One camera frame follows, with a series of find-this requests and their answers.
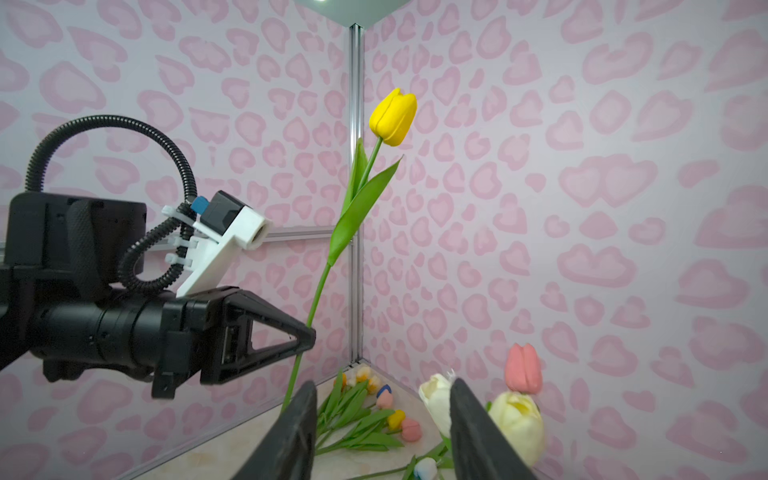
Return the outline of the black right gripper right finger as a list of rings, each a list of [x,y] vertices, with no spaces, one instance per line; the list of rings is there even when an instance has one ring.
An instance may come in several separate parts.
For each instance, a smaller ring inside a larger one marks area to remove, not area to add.
[[[450,389],[450,418],[457,479],[536,479],[462,379],[456,379]]]

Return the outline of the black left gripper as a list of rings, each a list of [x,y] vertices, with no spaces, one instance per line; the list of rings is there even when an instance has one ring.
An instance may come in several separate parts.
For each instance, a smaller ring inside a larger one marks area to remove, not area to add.
[[[29,340],[51,382],[108,369],[150,382],[156,399],[172,399],[197,373],[203,385],[223,385],[304,353],[316,332],[252,292],[221,287],[49,303],[33,314]]]

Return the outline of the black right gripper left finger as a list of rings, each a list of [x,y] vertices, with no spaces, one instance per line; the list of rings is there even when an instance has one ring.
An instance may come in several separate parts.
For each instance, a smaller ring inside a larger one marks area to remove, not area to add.
[[[301,385],[234,480],[311,478],[317,439],[317,388]]]

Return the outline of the cream white tulip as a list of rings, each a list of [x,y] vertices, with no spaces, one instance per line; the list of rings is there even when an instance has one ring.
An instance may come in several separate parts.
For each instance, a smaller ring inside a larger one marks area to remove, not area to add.
[[[491,403],[489,416],[520,459],[533,467],[547,448],[541,412],[527,394],[505,392]]]

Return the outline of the pink tulip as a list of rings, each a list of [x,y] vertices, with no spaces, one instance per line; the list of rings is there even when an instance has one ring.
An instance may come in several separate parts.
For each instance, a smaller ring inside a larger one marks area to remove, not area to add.
[[[543,387],[539,356],[531,344],[514,344],[508,353],[504,380],[509,390],[537,395]]]

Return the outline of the yellow tulip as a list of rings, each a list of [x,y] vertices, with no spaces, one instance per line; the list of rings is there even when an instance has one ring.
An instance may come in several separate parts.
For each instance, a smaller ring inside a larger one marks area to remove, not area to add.
[[[363,138],[359,137],[356,140],[346,194],[339,219],[330,236],[327,260],[308,313],[307,327],[313,326],[320,299],[332,268],[357,234],[399,167],[398,163],[394,163],[375,176],[371,174],[381,147],[384,145],[400,146],[411,129],[417,111],[418,99],[416,95],[404,93],[401,89],[396,88],[381,100],[369,118],[368,127],[376,138],[372,152],[366,152]]]

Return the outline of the white blue-tinged tulip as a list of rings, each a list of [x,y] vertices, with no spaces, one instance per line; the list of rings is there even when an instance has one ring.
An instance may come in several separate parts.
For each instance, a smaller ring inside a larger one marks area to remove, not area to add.
[[[444,438],[442,443],[435,446],[428,453],[421,456],[413,456],[405,466],[356,476],[354,480],[381,479],[395,474],[400,474],[402,479],[443,479],[442,471],[454,468],[451,447],[451,441]]]

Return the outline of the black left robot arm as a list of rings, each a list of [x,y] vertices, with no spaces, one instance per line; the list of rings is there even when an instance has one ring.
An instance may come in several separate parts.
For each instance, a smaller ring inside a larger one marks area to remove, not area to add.
[[[54,153],[98,128],[142,134],[174,162],[179,205],[146,225],[139,202],[44,191]],[[234,196],[198,194],[179,147],[125,116],[68,121],[34,150],[24,191],[9,206],[1,263],[1,363],[24,354],[50,382],[114,370],[171,399],[192,377],[221,385],[313,348],[313,328],[222,280],[244,251],[265,240],[269,221]]]

